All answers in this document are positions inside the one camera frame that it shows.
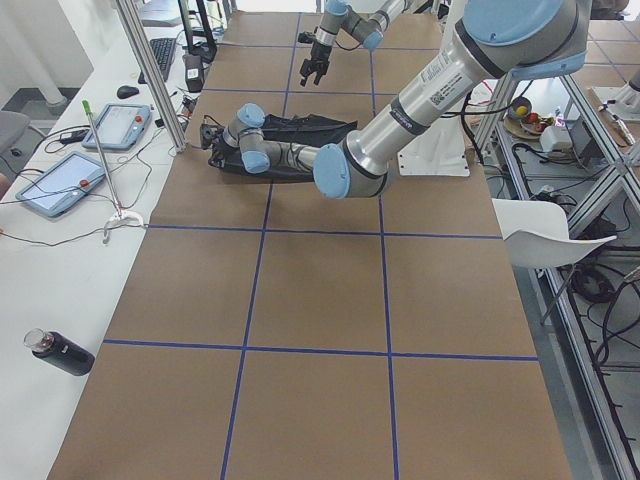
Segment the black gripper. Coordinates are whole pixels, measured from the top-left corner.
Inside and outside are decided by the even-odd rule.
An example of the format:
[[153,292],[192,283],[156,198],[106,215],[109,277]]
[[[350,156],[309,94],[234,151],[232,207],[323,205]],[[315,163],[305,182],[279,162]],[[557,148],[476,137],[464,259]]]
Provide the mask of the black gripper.
[[319,85],[321,79],[327,74],[332,47],[319,42],[316,39],[316,35],[311,32],[299,33],[297,41],[312,45],[310,57],[303,60],[299,70],[301,75],[300,85],[305,86],[308,77],[312,74],[315,74],[314,84]]
[[231,155],[231,147],[224,140],[224,130],[222,126],[206,123],[200,125],[201,148],[211,151],[208,163],[216,168],[224,168],[227,158]]

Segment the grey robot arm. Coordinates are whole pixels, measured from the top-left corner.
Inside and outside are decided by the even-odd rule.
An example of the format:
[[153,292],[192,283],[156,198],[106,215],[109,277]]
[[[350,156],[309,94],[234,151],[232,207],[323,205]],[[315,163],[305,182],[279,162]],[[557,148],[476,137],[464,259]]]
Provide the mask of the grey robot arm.
[[319,25],[313,32],[302,32],[298,41],[311,45],[310,57],[306,58],[299,70],[300,85],[305,86],[314,74],[313,83],[318,85],[327,74],[330,54],[340,31],[346,32],[357,45],[372,52],[378,48],[390,24],[402,13],[410,9],[411,1],[386,1],[368,18],[356,13],[347,1],[327,1]]
[[470,1],[451,41],[363,129],[319,148],[269,141],[264,111],[243,105],[226,126],[202,124],[200,143],[237,173],[267,175],[277,166],[310,174],[330,198],[374,197],[389,182],[389,162],[484,79],[541,79],[579,70],[586,57],[588,1]]

